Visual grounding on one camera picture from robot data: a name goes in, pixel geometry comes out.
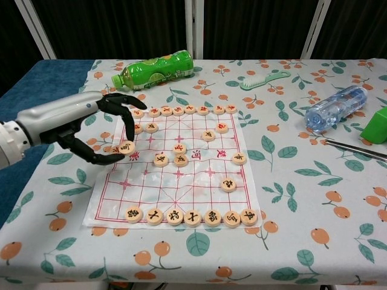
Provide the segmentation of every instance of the blue cloth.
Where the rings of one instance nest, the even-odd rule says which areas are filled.
[[[93,63],[93,60],[39,61],[0,98],[0,120],[14,120],[21,110],[78,93]],[[22,161],[0,170],[0,228],[47,147],[28,149]]]

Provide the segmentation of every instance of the black curtain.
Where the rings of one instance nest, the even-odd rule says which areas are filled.
[[[318,0],[207,0],[205,59],[299,59]]]
[[[387,58],[387,0],[332,0],[312,58]]]
[[[148,59],[186,49],[184,0],[32,0],[59,59]]]
[[[0,1],[0,97],[7,92],[42,55],[14,0]]]

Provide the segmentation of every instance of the robotic hand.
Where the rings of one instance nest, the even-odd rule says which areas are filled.
[[[126,137],[133,141],[134,120],[129,109],[121,104],[146,109],[142,101],[131,95],[113,93],[103,96],[98,91],[91,91],[21,111],[16,121],[0,121],[0,169],[20,161],[28,148],[53,142],[93,164],[108,165],[122,160],[123,154],[95,154],[92,148],[74,136],[80,131],[83,120],[100,109],[120,115],[126,127]]]

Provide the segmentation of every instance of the green object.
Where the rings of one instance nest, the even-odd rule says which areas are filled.
[[[181,50],[168,56],[131,63],[121,74],[112,76],[111,80],[116,88],[125,85],[139,90],[168,80],[189,77],[193,71],[191,55],[188,51]]]
[[[360,136],[374,144],[387,141],[387,107],[374,114]]]
[[[249,91],[251,89],[257,88],[259,86],[263,86],[267,84],[268,82],[271,82],[272,80],[281,79],[283,77],[290,77],[290,72],[288,71],[279,71],[275,74],[271,74],[265,78],[262,78],[262,76],[256,76],[256,77],[246,77],[242,83],[239,84],[241,89],[244,89],[245,91]]]

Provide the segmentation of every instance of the water bottle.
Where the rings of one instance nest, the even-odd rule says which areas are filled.
[[[168,56],[131,63],[121,74],[112,76],[116,88],[127,86],[133,90],[150,88],[158,83],[180,77],[190,77],[194,71],[194,62],[186,50],[177,51]]]
[[[310,107],[305,113],[305,124],[316,132],[323,131],[359,110],[366,101],[367,90],[350,86]]]

